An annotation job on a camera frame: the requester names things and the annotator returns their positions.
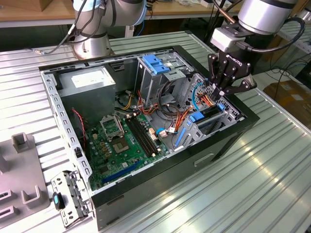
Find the green circuit board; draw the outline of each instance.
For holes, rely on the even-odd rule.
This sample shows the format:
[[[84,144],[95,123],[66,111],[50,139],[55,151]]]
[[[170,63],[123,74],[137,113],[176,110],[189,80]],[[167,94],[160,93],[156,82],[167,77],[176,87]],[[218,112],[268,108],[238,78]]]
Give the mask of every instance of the green circuit board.
[[[146,126],[147,129],[151,128],[144,115],[138,115],[136,119],[140,124],[144,124],[143,127]],[[147,156],[126,124],[126,121],[121,119],[120,123],[124,130],[124,137],[115,137],[110,142],[106,138],[100,124],[86,131],[88,137],[87,142],[89,143],[88,162],[93,171],[89,179],[92,190],[99,189],[106,185],[108,182],[103,183],[103,179],[105,178],[111,178],[112,175],[118,172],[125,172],[122,175],[125,176],[131,171],[146,166],[168,153],[166,146],[161,141],[158,141],[158,145],[156,143],[154,143],[154,145],[161,151],[158,152],[155,157]],[[109,128],[115,129],[116,127],[110,125]],[[122,176],[118,176],[110,180],[110,182]]]

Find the blue latch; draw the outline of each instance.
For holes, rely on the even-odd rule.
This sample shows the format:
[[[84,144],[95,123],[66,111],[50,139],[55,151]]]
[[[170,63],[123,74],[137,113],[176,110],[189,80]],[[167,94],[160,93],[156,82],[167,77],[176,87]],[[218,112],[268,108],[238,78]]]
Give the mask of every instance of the blue latch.
[[[225,109],[225,106],[222,103],[218,103],[217,106],[219,107],[221,111]]]
[[[169,68],[163,65],[160,59],[158,59],[153,54],[143,56],[142,59],[155,74],[163,74],[171,71]]]
[[[58,196],[54,197],[54,203],[57,204],[58,203]]]
[[[195,112],[195,113],[192,113],[189,118],[194,123],[194,122],[196,122],[198,120],[203,119],[204,116],[203,116],[203,114],[201,112]]]

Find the yellow wire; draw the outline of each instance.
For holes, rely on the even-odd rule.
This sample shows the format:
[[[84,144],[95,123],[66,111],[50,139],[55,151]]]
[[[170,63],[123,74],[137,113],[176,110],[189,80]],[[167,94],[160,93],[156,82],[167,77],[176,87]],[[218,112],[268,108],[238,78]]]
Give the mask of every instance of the yellow wire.
[[[131,102],[132,102],[132,95],[130,95],[130,98],[128,100],[128,104],[124,108],[122,108],[122,110],[128,109],[131,106]]]

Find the aluminum extrusion table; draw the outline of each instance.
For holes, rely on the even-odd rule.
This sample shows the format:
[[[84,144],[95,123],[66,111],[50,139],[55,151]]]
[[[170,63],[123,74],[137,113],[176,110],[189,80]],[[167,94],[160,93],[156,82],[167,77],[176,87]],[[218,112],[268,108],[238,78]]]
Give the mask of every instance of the aluminum extrusion table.
[[[185,32],[114,39],[115,53],[181,45],[207,67],[210,48]],[[75,57],[62,46],[39,56],[0,53],[0,140],[35,137],[44,178],[72,169],[38,72],[38,66]],[[138,207],[103,232],[304,232],[311,224],[311,133],[258,89],[237,95],[260,117],[221,159]],[[63,232],[54,204],[1,233]],[[91,217],[66,232],[96,232]]]
[[[285,24],[277,34],[283,39],[290,41],[298,34],[299,29],[299,23],[289,22]],[[305,32],[294,42],[294,45],[305,53],[311,53],[311,25],[306,25]]]

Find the gray 3d-printed part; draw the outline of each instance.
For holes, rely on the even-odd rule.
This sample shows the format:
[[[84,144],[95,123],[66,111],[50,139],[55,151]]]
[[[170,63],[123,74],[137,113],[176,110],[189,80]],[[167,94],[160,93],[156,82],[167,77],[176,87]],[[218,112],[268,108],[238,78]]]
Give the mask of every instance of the gray 3d-printed part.
[[[38,185],[35,186],[35,197],[29,196],[27,193],[25,193],[24,190],[21,191],[21,198],[23,201],[23,204],[27,205],[28,209],[33,209],[42,203],[44,203],[44,200],[46,199],[44,197],[44,193],[38,188]]]
[[[11,139],[13,147],[15,148],[17,153],[21,153],[30,149],[30,143],[25,133],[18,133],[12,135]]]
[[[0,210],[0,223],[7,221],[8,219],[14,218],[19,214],[19,211],[14,206],[7,207]]]
[[[45,209],[50,200],[32,135],[19,133],[0,142],[0,154],[9,168],[0,173],[1,229]]]
[[[16,198],[16,194],[13,193],[10,189],[0,193],[0,203],[9,201]]]
[[[3,156],[1,155],[1,150],[0,150],[0,175],[7,172],[8,170],[9,170],[9,165],[6,162],[6,160],[3,158]]]

